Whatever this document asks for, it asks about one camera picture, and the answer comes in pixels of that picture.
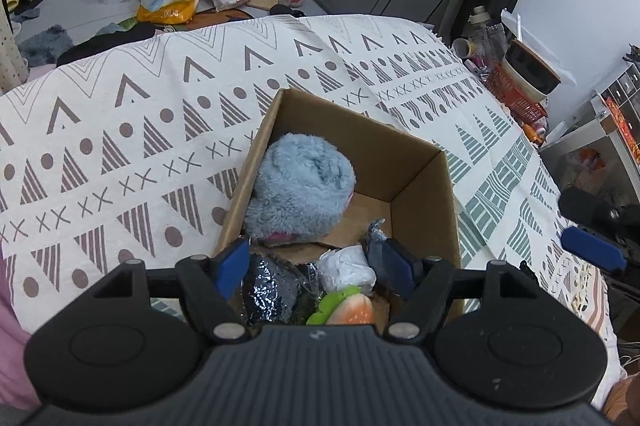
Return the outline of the cardboard box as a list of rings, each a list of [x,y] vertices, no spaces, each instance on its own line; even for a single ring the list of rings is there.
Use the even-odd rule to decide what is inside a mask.
[[[254,138],[215,250],[221,253],[244,231],[258,169],[270,144],[285,134],[312,134],[333,144],[354,168],[356,184],[340,222],[326,235],[278,243],[270,254],[306,264],[326,250],[360,242],[370,224],[416,258],[461,264],[456,204],[446,154],[434,144],[312,94],[280,90]]]

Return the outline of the black and cream bowl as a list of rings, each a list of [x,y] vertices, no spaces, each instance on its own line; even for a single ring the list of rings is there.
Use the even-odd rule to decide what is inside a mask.
[[[501,65],[518,90],[534,103],[547,99],[561,82],[560,76],[518,39],[510,41]]]

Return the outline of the small drawer organizer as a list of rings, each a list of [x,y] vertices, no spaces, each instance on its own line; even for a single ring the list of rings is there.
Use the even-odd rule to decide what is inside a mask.
[[[598,90],[603,100],[611,99],[620,108],[633,134],[639,132],[640,76],[638,66],[628,63],[620,76]]]

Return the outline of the white shelf unit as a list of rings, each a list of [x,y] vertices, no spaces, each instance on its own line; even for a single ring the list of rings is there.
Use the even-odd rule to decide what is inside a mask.
[[[540,150],[561,190],[574,186],[615,206],[639,203],[639,169],[604,106],[586,103],[575,125],[563,120]]]

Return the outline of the black sparkly pouch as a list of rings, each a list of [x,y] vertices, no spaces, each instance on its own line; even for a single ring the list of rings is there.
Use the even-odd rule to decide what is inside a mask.
[[[250,326],[304,325],[322,296],[317,267],[274,255],[250,254],[242,298]]]

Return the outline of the red plastic basket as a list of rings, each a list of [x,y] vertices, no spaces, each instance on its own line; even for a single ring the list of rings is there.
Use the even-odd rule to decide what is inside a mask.
[[[518,89],[501,64],[496,64],[491,70],[485,86],[498,101],[527,125],[533,125],[537,120],[548,116],[547,111],[539,103],[529,100]]]

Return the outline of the fluffy blue plush toy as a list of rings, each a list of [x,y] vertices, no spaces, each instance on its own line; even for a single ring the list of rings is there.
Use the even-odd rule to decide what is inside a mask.
[[[342,220],[356,174],[326,139],[284,134],[268,146],[244,217],[244,230],[264,244],[316,242]]]

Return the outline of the white soft item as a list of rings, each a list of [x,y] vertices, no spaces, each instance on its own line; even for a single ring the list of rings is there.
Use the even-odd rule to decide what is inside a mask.
[[[337,293],[354,286],[362,294],[370,295],[376,283],[376,274],[360,244],[328,250],[318,259],[317,269],[327,293]]]

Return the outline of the patterned white blanket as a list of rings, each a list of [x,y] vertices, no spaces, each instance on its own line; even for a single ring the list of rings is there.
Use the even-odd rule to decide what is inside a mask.
[[[565,253],[559,190],[520,126],[430,30],[380,16],[270,16],[163,34],[1,98],[1,277],[32,333],[121,261],[211,250],[283,89],[441,148],[461,262],[526,262],[624,371],[596,268]]]

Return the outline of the burger plush toy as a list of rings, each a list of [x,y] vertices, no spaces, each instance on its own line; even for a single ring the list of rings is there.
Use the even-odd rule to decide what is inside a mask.
[[[356,286],[348,286],[339,292],[329,293],[318,303],[317,310],[306,324],[358,325],[373,324],[375,314],[371,299]]]

